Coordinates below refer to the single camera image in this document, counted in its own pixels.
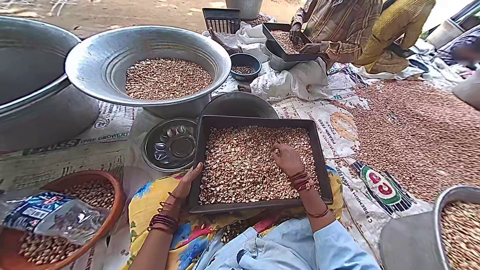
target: bangle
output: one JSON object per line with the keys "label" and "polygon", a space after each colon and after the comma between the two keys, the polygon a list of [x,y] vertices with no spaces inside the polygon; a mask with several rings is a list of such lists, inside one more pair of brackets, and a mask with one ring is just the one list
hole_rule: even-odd
{"label": "bangle", "polygon": [[164,208],[165,208],[165,205],[170,205],[170,206],[175,207],[176,209],[180,210],[180,207],[178,207],[178,206],[176,206],[176,205],[173,205],[173,204],[171,204],[171,203],[169,203],[169,202],[159,202],[158,204],[161,206],[161,208],[157,209],[158,213],[160,213],[160,211],[162,211],[162,210],[165,210],[165,209],[164,209]]}
{"label": "bangle", "polygon": [[162,227],[159,227],[159,226],[149,226],[147,228],[148,231],[151,231],[151,230],[160,230],[160,231],[163,231],[163,232],[166,232],[168,234],[173,234],[175,231],[172,229],[172,228],[162,228]]}
{"label": "bangle", "polygon": [[290,179],[290,181],[295,181],[299,178],[302,178],[305,175],[307,175],[307,173],[305,171],[301,171],[301,172],[298,172],[298,173],[292,175],[291,177],[289,177],[289,179]]}
{"label": "bangle", "polygon": [[307,210],[305,209],[305,213],[307,213],[307,215],[311,216],[311,217],[314,217],[314,218],[321,218],[321,217],[324,217],[327,215],[327,213],[330,211],[330,209],[328,209],[327,207],[327,210],[325,210],[325,212],[323,212],[322,214],[320,215],[312,215],[310,214],[309,212],[307,212]]}
{"label": "bangle", "polygon": [[177,230],[178,225],[179,221],[167,214],[155,214],[152,217],[152,220],[150,220],[150,224],[147,229],[156,229],[173,234],[173,232]]}
{"label": "bangle", "polygon": [[309,190],[311,188],[310,177],[307,176],[303,179],[298,179],[295,182],[292,182],[291,186],[295,188],[297,191],[301,191],[304,189]]}
{"label": "bangle", "polygon": [[167,191],[168,195],[174,197],[175,199],[178,199],[175,195],[173,195],[173,193],[171,193],[170,191]]}

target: orange plastic bowl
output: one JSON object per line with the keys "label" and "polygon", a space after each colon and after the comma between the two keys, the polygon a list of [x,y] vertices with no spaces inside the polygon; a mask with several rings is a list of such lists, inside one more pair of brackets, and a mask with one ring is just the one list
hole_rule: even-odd
{"label": "orange plastic bowl", "polygon": [[59,270],[65,266],[73,263],[80,258],[85,252],[92,248],[95,243],[104,237],[115,225],[125,205],[125,194],[121,187],[120,181],[112,174],[104,171],[88,170],[75,172],[63,176],[53,182],[50,182],[42,187],[45,190],[62,192],[74,185],[83,184],[90,181],[110,181],[115,189],[115,199],[113,201],[112,209],[107,219],[103,223],[100,230],[93,236],[88,243],[77,249],[70,257],[56,263],[47,263],[36,265],[27,262],[27,259],[18,255],[20,251],[20,237],[23,232],[4,228],[0,233],[0,269],[2,270]]}

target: sleeve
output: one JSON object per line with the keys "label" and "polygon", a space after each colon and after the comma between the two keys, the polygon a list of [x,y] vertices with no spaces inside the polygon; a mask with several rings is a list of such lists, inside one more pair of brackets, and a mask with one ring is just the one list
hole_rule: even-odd
{"label": "sleeve", "polygon": [[338,221],[316,231],[313,239],[321,270],[380,270],[375,259],[360,248]]}
{"label": "sleeve", "polygon": [[420,12],[420,14],[416,16],[414,21],[407,25],[407,29],[405,31],[403,41],[400,44],[403,49],[408,49],[413,45],[415,45],[418,38],[420,37],[421,29],[425,24],[425,22],[427,21],[430,11],[432,11],[432,8],[433,8],[433,5],[431,6],[429,5],[428,7],[425,7],[422,10],[422,12]]}
{"label": "sleeve", "polygon": [[373,24],[377,21],[381,10],[380,0],[365,1],[360,11],[361,16],[354,20],[348,30],[347,40],[345,42],[321,41],[319,52],[327,54],[328,58],[340,63],[350,63],[358,59],[362,48],[372,36]]}
{"label": "sleeve", "polygon": [[297,10],[297,13],[292,18],[291,25],[295,23],[303,24],[304,22],[310,20],[310,16],[313,13],[313,10],[317,6],[318,0],[307,0],[303,7],[300,7]]}

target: yellow garment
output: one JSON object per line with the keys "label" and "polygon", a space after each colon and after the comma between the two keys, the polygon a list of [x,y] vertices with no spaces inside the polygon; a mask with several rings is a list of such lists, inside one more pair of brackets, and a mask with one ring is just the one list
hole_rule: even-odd
{"label": "yellow garment", "polygon": [[373,36],[363,49],[360,58],[353,62],[354,65],[366,66],[365,69],[369,73],[397,73],[403,70],[406,67],[406,60],[401,61],[397,57],[383,56],[380,66],[375,66],[375,62],[380,59],[387,47],[403,34],[405,35],[400,43],[403,49],[415,45],[434,5],[435,0],[398,0],[393,3],[382,12],[373,26]]}
{"label": "yellow garment", "polygon": [[[327,166],[327,172],[330,177],[330,185],[334,195],[333,205],[329,208],[333,210],[336,218],[340,220],[343,207],[342,181],[338,173]],[[141,187],[133,196],[128,205],[128,216],[130,222],[130,258],[127,264],[121,270],[128,270],[135,256],[138,254],[145,238],[148,235],[148,227],[153,215],[157,214],[159,202],[165,201],[168,197],[168,191],[173,191],[178,184],[179,179],[185,174],[177,173],[171,176],[157,179]],[[215,216],[182,216],[181,225],[174,234],[170,245],[170,252],[167,260],[167,270],[189,270],[196,258],[208,246],[209,241],[215,233],[236,220],[246,220],[258,215],[262,210],[243,211],[238,214],[226,214]],[[282,216],[304,215],[303,207],[285,209]]]}

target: dirt ground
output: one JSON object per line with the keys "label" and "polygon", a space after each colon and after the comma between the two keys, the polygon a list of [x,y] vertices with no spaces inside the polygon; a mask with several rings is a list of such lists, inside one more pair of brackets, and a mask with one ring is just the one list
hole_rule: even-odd
{"label": "dirt ground", "polygon": [[[25,0],[14,1],[25,3]],[[12,4],[8,9],[0,8],[0,15],[35,18],[77,32],[131,25],[168,25],[201,33],[206,30],[202,7],[226,8],[223,1],[209,0],[68,0],[76,4],[66,4],[57,16],[60,5],[50,12],[57,0],[27,1],[33,5]],[[0,3],[5,7],[5,0]],[[300,0],[264,0],[261,12],[289,23],[299,6]]]}

